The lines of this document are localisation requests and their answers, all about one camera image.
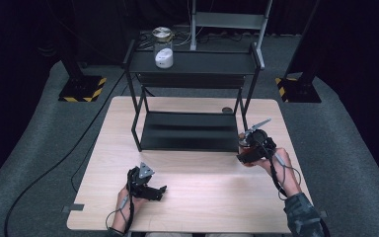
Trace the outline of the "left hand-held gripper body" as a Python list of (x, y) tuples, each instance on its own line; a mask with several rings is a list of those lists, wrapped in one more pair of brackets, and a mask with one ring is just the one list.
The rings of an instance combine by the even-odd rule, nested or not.
[(139, 167), (130, 169), (127, 173), (126, 188), (135, 198), (144, 198), (145, 194), (152, 193), (154, 188), (150, 188), (148, 183), (154, 171), (145, 163), (141, 162)]

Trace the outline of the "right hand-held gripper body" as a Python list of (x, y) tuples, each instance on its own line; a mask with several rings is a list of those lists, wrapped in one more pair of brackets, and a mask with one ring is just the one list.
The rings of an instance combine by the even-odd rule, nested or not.
[(245, 134), (250, 133), (252, 135), (251, 151), (263, 153), (265, 156), (264, 158), (266, 159), (270, 159), (272, 157), (276, 148), (276, 144), (273, 142), (272, 138), (261, 129), (261, 126), (268, 122), (270, 122), (270, 118), (253, 125), (244, 132)]

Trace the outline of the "black stand base yellow stripes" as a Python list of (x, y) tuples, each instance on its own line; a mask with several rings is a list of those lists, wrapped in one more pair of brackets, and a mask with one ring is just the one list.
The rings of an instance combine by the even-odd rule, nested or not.
[(298, 78), (288, 77), (294, 72), (295, 66), (300, 63), (302, 45), (303, 43), (300, 42), (295, 49), (284, 76), (275, 79), (278, 93), (284, 103), (321, 103), (321, 99), (313, 86), (320, 59), (308, 63)]
[(94, 102), (102, 93), (107, 79), (102, 76), (85, 75), (75, 60), (68, 41), (63, 34), (58, 35), (58, 52), (69, 79), (59, 94), (64, 102)]

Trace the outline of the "person's right hand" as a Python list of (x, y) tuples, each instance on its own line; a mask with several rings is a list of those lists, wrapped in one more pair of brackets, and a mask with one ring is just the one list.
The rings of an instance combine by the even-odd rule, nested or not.
[(268, 174), (273, 177), (272, 171), (275, 171), (275, 177), (279, 183), (278, 190), (285, 191), (286, 197), (290, 198), (302, 192), (300, 185), (296, 179), (296, 174), (291, 165), (291, 160), (284, 148), (277, 148), (272, 161), (260, 159), (255, 162), (247, 163), (247, 167), (260, 166), (264, 168)]

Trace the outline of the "black two-tier metal rack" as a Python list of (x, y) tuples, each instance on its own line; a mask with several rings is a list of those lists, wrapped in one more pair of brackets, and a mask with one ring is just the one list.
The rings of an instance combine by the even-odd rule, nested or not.
[[(135, 114), (146, 112), (143, 131), (136, 132), (135, 119), (131, 133), (137, 149), (174, 151), (237, 150), (237, 119), (247, 128), (246, 114), (264, 67), (262, 56), (251, 43), (246, 51), (176, 51), (171, 68), (155, 65), (154, 53), (139, 50), (132, 42), (123, 60), (127, 82), (140, 82), (141, 95), (130, 88)], [(149, 88), (233, 89), (236, 96), (232, 114), (195, 110), (193, 112), (154, 111), (149, 108)]]

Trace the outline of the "person's left hand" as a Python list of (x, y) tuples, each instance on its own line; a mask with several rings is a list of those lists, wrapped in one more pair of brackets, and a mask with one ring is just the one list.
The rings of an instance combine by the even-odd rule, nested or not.
[(146, 202), (146, 199), (133, 197), (126, 188), (122, 188), (117, 195), (114, 220), (111, 228), (126, 233), (131, 227), (137, 212)]

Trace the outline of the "grey metal stand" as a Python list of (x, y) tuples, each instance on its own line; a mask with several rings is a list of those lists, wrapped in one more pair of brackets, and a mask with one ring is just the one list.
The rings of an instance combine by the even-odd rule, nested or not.
[(261, 52), (261, 47), (265, 35), (265, 29), (273, 0), (267, 0), (265, 12), (262, 15), (233, 14), (198, 12), (196, 10), (196, 0), (191, 0), (190, 7), (190, 50), (196, 50), (196, 29), (197, 28), (224, 28), (259, 31), (258, 41), (255, 43), (257, 52)]

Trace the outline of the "glass jar with white contents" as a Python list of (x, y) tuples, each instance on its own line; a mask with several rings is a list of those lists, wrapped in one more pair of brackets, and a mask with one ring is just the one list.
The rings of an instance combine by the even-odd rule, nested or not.
[(154, 61), (158, 68), (171, 68), (174, 64), (173, 32), (166, 27), (152, 31), (154, 42)]

